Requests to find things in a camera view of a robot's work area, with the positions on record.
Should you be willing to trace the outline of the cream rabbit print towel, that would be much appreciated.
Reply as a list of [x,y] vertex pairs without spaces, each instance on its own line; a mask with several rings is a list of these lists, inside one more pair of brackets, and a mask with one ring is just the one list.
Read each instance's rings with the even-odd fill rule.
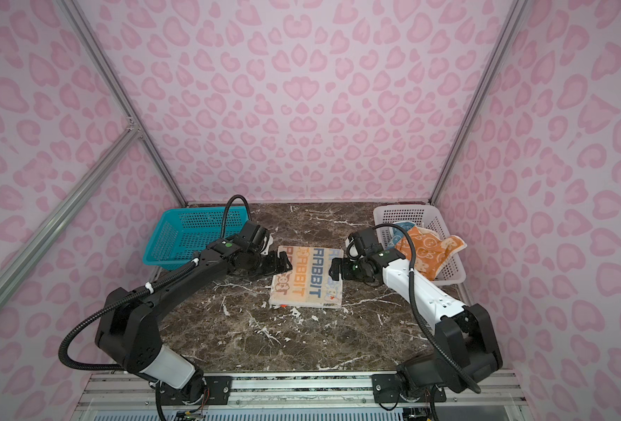
[[325,247],[280,246],[291,261],[292,270],[274,275],[270,289],[271,306],[339,309],[342,307],[343,282],[329,274],[333,260],[343,258],[340,249]]

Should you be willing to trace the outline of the teal plastic basket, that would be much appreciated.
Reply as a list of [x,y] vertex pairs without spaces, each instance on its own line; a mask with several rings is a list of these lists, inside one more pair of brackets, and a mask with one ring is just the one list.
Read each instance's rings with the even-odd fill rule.
[[171,271],[220,238],[224,206],[167,210],[147,243],[143,263]]

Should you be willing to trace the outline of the white plastic basket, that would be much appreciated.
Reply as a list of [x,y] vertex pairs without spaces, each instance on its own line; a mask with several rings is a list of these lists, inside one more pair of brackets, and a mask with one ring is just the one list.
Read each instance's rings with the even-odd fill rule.
[[[451,236],[440,211],[431,205],[382,205],[375,208],[373,216],[376,225],[412,223],[419,228],[434,231],[441,240]],[[448,286],[462,284],[466,277],[461,259],[455,254],[440,268],[434,281],[440,286]]]

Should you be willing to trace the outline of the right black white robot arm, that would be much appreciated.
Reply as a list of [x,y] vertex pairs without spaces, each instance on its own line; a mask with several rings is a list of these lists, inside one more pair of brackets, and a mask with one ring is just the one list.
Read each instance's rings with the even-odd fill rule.
[[403,296],[424,337],[433,348],[398,365],[395,392],[407,400],[435,389],[480,394],[480,382],[503,366],[489,312],[452,298],[417,272],[398,250],[389,249],[356,259],[335,258],[330,275],[364,283],[381,282]]

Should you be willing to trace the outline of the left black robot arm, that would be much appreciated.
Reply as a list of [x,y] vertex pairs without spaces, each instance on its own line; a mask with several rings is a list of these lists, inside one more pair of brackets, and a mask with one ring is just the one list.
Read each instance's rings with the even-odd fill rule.
[[217,240],[163,279],[110,294],[106,304],[116,307],[99,319],[96,345],[124,371],[195,401],[205,389],[203,370],[164,344],[161,321],[200,289],[235,272],[278,275],[292,269],[285,252],[262,254],[233,237]]

